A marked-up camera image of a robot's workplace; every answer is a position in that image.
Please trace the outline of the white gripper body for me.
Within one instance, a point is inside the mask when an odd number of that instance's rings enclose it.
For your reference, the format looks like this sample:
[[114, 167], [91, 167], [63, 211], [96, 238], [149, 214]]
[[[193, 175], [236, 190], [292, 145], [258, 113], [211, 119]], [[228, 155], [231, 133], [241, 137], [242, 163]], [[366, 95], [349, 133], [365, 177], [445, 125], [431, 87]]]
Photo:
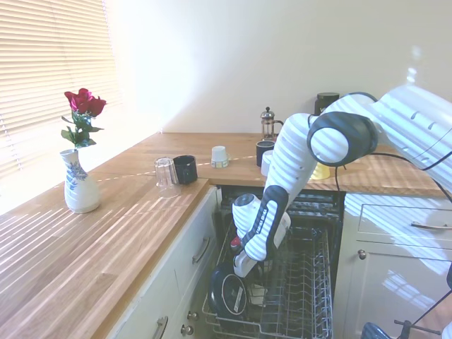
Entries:
[[234, 274], [245, 278], [258, 262], [250, 258], [245, 251], [241, 251], [233, 259]]

